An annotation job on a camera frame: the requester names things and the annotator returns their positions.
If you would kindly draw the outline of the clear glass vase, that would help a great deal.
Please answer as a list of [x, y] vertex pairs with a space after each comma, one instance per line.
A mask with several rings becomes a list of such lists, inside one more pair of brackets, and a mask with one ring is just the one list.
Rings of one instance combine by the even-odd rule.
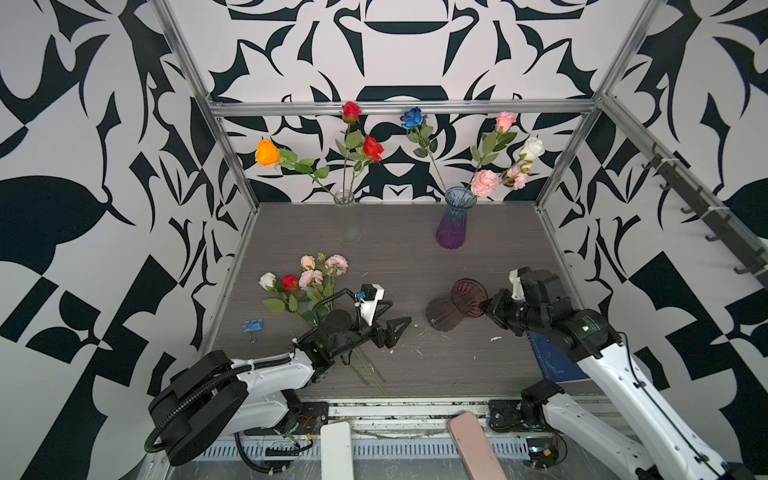
[[362, 227], [354, 195], [348, 190], [334, 193], [336, 231], [342, 243], [355, 243], [361, 238]]

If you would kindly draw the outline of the blue artificial rose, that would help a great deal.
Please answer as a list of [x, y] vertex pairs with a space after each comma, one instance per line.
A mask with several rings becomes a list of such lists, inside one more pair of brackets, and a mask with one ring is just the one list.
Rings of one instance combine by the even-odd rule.
[[415, 145], [414, 155], [419, 159], [429, 159], [437, 174], [441, 190], [447, 190], [445, 181], [437, 165], [435, 154], [438, 141], [435, 129], [428, 124], [427, 115], [418, 107], [413, 107], [400, 117], [401, 126], [406, 131], [406, 138]]

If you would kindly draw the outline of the dark maroon glass vase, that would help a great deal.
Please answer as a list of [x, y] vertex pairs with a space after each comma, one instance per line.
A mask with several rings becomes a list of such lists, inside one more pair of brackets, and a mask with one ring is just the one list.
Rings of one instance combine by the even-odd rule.
[[487, 300], [488, 293], [481, 283], [463, 278], [457, 280], [447, 294], [429, 302], [426, 320], [433, 329], [448, 332], [464, 319], [482, 317], [483, 303]]

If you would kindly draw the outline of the small red artificial rose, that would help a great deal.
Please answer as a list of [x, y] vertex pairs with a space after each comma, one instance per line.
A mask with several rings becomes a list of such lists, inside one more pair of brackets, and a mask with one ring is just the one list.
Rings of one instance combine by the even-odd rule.
[[341, 192], [337, 195], [342, 204], [353, 200], [356, 175], [367, 159], [363, 151], [365, 135], [359, 126], [360, 115], [361, 109], [356, 103], [348, 101], [342, 106], [341, 116], [346, 127], [342, 131], [342, 139], [336, 141], [337, 150], [343, 158]]

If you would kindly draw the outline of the pink artificial rose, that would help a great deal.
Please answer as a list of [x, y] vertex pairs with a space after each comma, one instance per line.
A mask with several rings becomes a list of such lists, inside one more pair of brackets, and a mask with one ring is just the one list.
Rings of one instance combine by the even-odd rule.
[[517, 133], [513, 127], [517, 123], [517, 115], [509, 112], [501, 112], [495, 117], [495, 125], [492, 131], [484, 133], [477, 146], [470, 151], [475, 163], [473, 175], [480, 172], [482, 167], [491, 165], [516, 138]]

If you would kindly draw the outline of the small white artificial rose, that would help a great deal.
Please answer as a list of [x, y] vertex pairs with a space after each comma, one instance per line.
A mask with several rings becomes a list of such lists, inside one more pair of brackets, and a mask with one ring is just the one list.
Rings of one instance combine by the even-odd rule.
[[272, 294], [272, 297], [263, 300], [264, 306], [272, 313], [287, 313], [284, 310], [282, 300], [279, 298], [279, 293], [276, 288], [276, 282], [283, 277], [278, 277], [271, 272], [266, 272], [259, 279], [261, 288], [267, 293]]

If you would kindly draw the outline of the purple blue glass vase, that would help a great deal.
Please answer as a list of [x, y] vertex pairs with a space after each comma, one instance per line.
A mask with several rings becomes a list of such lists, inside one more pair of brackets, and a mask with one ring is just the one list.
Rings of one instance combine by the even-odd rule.
[[467, 187], [449, 188], [444, 197], [446, 210], [437, 230], [436, 241], [444, 249], [460, 248], [466, 239], [468, 212], [476, 205], [477, 197]]

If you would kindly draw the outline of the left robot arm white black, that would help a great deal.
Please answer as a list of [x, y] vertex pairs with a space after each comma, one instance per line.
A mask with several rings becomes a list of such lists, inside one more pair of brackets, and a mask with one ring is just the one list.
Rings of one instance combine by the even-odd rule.
[[273, 468], [248, 457], [242, 437], [266, 430], [289, 437], [304, 405], [297, 393], [318, 383], [337, 362], [348, 363], [367, 342], [391, 349], [411, 324], [409, 316], [385, 320], [393, 303], [378, 284], [342, 289], [309, 309], [311, 329], [287, 352], [259, 359], [231, 359], [215, 350], [175, 377], [148, 406], [153, 429], [143, 448], [163, 452], [173, 466], [204, 453], [231, 434], [243, 462], [262, 474]]

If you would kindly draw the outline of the pink peony flower spray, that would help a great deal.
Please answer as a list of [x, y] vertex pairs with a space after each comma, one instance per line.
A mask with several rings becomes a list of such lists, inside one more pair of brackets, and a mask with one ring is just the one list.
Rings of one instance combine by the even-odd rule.
[[474, 175], [470, 183], [470, 191], [475, 197], [488, 198], [500, 186], [505, 186], [511, 191], [522, 190], [530, 178], [531, 163], [519, 161], [502, 174], [495, 174], [490, 170], [481, 170]]

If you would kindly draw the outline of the orange artificial rose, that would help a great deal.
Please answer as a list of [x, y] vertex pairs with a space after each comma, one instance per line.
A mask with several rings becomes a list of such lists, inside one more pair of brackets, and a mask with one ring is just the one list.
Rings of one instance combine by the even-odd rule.
[[281, 168], [308, 176], [314, 184], [328, 193], [334, 200], [339, 199], [339, 197], [323, 183], [323, 180], [329, 175], [330, 169], [328, 167], [316, 168], [316, 161], [314, 159], [301, 159], [290, 149], [277, 148], [268, 138], [259, 141], [254, 153], [254, 158], [256, 163], [262, 167]]

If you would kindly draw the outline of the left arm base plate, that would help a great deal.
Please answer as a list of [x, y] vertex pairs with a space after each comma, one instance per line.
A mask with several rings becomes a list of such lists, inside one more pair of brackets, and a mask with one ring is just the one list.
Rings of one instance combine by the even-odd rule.
[[301, 410], [292, 408], [285, 418], [275, 427], [251, 428], [245, 431], [248, 436], [280, 435], [290, 433], [292, 435], [315, 435], [320, 433], [322, 426], [329, 419], [328, 402], [306, 402]]

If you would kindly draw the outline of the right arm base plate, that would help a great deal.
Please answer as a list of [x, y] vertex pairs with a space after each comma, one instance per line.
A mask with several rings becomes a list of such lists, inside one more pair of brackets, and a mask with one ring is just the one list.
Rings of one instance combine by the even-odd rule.
[[488, 409], [488, 427], [494, 432], [529, 431], [541, 427], [538, 407], [529, 399], [495, 399], [488, 403]]

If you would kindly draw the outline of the large red artificial rose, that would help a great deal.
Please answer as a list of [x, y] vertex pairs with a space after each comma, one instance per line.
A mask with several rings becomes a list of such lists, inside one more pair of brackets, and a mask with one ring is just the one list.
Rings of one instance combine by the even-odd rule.
[[359, 158], [355, 161], [353, 166], [353, 175], [350, 183], [350, 194], [352, 198], [355, 198], [357, 177], [371, 164], [381, 162], [383, 152], [384, 148], [377, 140], [370, 135], [365, 136], [362, 146], [356, 151]]

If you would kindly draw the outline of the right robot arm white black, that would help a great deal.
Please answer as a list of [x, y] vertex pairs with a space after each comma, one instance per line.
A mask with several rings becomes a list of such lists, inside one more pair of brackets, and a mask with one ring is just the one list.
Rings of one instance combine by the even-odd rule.
[[601, 313], [576, 309], [556, 274], [523, 267], [509, 281], [480, 303], [481, 311], [517, 336], [544, 335], [609, 397], [634, 435], [596, 418], [549, 380], [522, 391], [518, 417], [525, 425], [567, 436], [621, 479], [752, 478], [694, 432], [636, 365], [628, 341]]

